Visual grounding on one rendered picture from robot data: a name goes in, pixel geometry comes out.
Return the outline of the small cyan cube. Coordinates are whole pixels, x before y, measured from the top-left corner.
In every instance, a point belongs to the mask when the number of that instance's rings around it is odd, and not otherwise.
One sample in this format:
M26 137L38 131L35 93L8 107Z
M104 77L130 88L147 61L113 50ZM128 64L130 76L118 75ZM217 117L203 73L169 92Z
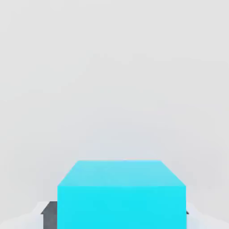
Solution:
M186 186L161 161L78 161L57 187L57 229L187 229Z

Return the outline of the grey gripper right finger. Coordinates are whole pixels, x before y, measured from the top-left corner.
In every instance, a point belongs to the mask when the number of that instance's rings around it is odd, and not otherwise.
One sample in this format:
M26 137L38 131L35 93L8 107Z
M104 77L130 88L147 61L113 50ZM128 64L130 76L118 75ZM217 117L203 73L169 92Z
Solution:
M229 223L201 213L187 202L187 229L229 229Z

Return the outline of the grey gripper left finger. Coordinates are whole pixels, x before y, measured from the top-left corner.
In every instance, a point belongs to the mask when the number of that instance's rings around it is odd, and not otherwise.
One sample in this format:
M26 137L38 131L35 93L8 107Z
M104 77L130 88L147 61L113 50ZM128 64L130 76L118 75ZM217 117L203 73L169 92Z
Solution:
M57 202L38 202L30 213L1 223L0 229L57 229Z

